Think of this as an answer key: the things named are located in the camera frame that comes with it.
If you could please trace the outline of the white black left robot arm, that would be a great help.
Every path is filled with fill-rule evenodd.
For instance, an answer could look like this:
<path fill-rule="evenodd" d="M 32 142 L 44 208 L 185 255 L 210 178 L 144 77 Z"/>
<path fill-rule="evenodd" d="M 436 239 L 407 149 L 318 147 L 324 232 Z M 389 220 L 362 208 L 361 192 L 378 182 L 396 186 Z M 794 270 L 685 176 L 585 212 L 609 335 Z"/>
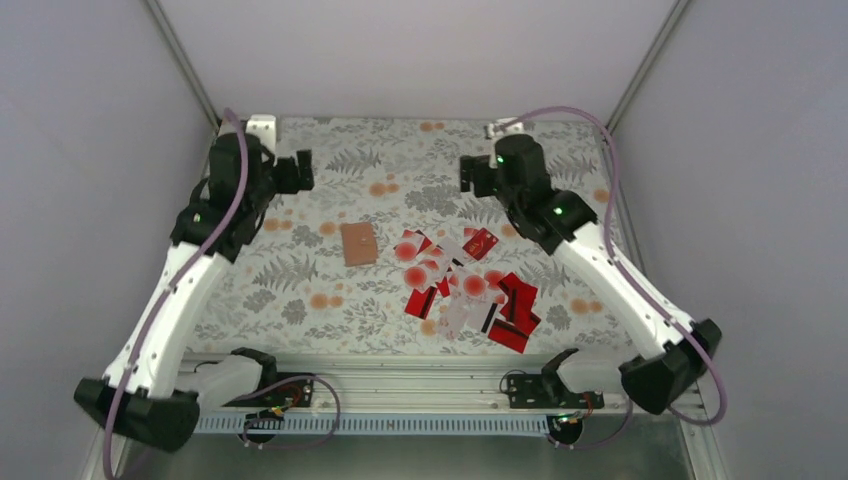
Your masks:
<path fill-rule="evenodd" d="M 274 356 L 248 347 L 181 375 L 188 336 L 213 290 L 259 232 L 278 194 L 315 185 L 312 152 L 277 157 L 258 136 L 219 135 L 208 173 L 193 188 L 170 234 L 162 276 L 127 344 L 101 378 L 79 381 L 74 400 L 101 427 L 173 453 L 208 412 L 248 399 L 270 402 L 278 391 Z"/>

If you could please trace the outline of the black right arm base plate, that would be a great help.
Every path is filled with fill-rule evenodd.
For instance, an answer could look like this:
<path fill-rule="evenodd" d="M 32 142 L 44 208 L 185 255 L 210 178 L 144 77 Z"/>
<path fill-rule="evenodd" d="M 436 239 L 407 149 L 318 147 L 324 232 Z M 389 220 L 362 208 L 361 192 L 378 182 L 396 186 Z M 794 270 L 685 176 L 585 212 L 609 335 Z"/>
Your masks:
<path fill-rule="evenodd" d="M 563 385 L 549 384 L 541 374 L 507 373 L 500 388 L 507 396 L 511 409 L 600 409 L 605 406 L 602 394 L 574 393 Z"/>

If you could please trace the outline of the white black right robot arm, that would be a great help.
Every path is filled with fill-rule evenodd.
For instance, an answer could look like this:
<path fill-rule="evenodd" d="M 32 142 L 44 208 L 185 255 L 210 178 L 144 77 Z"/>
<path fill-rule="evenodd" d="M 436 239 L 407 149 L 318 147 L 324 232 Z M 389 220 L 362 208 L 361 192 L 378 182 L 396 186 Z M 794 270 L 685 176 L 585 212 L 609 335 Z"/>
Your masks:
<path fill-rule="evenodd" d="M 723 333 L 662 295 L 604 236 L 598 214 L 576 192 L 552 185 L 542 146 L 528 134 L 494 141 L 488 155 L 459 160 L 459 188 L 493 197 L 519 235 L 572 271 L 624 326 L 637 355 L 618 368 L 627 396 L 662 414 L 713 366 Z"/>

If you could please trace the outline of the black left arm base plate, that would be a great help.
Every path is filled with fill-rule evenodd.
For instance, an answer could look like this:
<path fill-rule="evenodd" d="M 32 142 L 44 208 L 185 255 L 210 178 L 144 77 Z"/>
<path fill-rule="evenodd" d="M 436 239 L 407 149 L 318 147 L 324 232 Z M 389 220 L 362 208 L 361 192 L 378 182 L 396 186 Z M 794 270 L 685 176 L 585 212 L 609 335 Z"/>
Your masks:
<path fill-rule="evenodd" d="M 261 385 L 255 392 L 236 397 L 226 403 L 225 407 L 307 408 L 312 404 L 314 388 L 313 374 L 278 373 L 273 382 Z"/>

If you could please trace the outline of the floral patterned table mat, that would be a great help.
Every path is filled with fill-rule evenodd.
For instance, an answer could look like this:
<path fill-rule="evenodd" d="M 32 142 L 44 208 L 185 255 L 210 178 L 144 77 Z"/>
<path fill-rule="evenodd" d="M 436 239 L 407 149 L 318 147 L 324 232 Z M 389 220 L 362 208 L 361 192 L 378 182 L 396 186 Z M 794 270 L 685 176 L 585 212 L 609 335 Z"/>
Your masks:
<path fill-rule="evenodd" d="M 624 327 L 587 285 L 521 238 L 503 208 L 459 189 L 458 160 L 485 152 L 484 123 L 463 120 L 284 118 L 283 155 L 311 150 L 315 186 L 273 200 L 264 224 L 213 291 L 188 336 L 192 353 L 239 347 L 289 354 L 500 355 L 504 347 L 464 329 L 436 329 L 449 301 L 426 320 L 404 312 L 407 263 L 394 249 L 405 231 L 461 241 L 487 228 L 499 243 L 475 266 L 495 278 L 515 273 L 538 288 L 540 326 L 530 354 L 584 347 L 628 355 Z M 370 222 L 378 259 L 346 267 L 340 226 Z"/>

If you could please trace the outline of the aluminium rail frame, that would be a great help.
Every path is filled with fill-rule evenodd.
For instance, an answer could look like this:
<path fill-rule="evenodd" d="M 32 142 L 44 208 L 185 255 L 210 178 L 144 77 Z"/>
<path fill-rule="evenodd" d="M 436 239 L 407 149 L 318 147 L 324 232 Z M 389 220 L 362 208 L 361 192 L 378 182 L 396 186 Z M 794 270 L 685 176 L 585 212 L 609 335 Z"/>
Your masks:
<path fill-rule="evenodd" d="M 120 387 L 120 374 L 110 369 L 102 379 L 79 383 L 75 401 L 95 418 L 104 418 L 113 401 L 118 409 L 206 415 L 236 397 L 271 383 L 278 373 L 310 373 L 312 404 L 297 411 L 329 413 L 456 413 L 511 409 L 502 378 L 513 370 L 538 373 L 544 357 L 306 355 L 277 360 L 270 354 L 237 349 L 190 372 L 185 360 L 171 368 L 155 361 L 151 368 L 130 370 L 130 384 Z"/>

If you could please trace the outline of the tan leather card holder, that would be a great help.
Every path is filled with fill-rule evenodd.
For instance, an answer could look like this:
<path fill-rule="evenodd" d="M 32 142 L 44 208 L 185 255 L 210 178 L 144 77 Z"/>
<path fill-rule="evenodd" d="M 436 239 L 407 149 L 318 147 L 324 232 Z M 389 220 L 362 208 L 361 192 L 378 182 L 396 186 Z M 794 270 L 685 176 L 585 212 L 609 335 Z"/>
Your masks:
<path fill-rule="evenodd" d="M 377 261 L 378 245 L 372 223 L 343 223 L 340 233 L 346 267 L 370 265 Z"/>

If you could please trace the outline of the red card bottom of pile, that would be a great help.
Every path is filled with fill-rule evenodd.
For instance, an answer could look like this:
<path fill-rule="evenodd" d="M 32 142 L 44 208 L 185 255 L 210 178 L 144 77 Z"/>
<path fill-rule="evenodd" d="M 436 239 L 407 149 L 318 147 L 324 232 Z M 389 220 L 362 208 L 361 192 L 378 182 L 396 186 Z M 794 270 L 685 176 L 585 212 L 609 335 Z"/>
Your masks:
<path fill-rule="evenodd" d="M 529 337 L 516 326 L 502 320 L 494 321 L 489 327 L 487 336 L 491 341 L 521 354 L 524 353 L 529 340 Z"/>

